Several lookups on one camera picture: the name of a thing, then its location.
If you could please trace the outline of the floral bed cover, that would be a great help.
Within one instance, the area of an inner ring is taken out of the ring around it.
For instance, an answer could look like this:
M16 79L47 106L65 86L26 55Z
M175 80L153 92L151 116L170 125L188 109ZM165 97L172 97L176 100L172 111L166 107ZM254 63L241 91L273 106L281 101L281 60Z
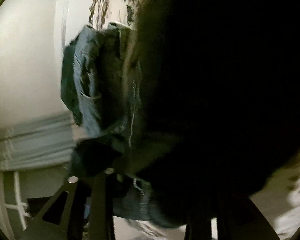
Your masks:
M135 29L138 9L143 0L93 0L89 24L103 30L110 23L119 23Z

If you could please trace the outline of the grey striped curtain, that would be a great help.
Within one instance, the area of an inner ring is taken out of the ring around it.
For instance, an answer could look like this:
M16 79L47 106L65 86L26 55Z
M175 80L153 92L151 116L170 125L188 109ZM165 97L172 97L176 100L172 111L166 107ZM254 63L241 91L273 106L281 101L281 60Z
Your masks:
M63 165L75 144L69 111L0 129L0 172Z

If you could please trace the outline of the white bed headboard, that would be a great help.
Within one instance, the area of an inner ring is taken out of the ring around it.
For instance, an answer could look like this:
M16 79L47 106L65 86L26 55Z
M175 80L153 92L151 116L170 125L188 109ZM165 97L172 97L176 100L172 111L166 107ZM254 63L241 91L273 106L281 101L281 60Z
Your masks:
M62 74L64 50L82 28L89 23L89 8L92 3L93 0L56 1L53 41L58 79L61 78Z

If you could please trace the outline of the folded light blue jeans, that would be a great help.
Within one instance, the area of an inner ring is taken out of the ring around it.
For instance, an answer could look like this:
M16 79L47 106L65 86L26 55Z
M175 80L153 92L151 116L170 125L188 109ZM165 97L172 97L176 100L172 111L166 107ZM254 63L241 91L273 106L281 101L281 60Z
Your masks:
M85 25L64 50L61 100L89 138L115 137L127 126L123 65L135 32L114 22L103 30Z

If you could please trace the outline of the dark blue denim jeans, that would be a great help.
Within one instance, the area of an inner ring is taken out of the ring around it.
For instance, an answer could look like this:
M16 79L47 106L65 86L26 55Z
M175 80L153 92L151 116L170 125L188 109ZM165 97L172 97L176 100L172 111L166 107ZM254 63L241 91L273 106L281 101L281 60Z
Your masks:
M300 49L268 4L143 0L123 65L117 136L80 141L75 176L114 169L113 214L164 228L261 191L300 151Z

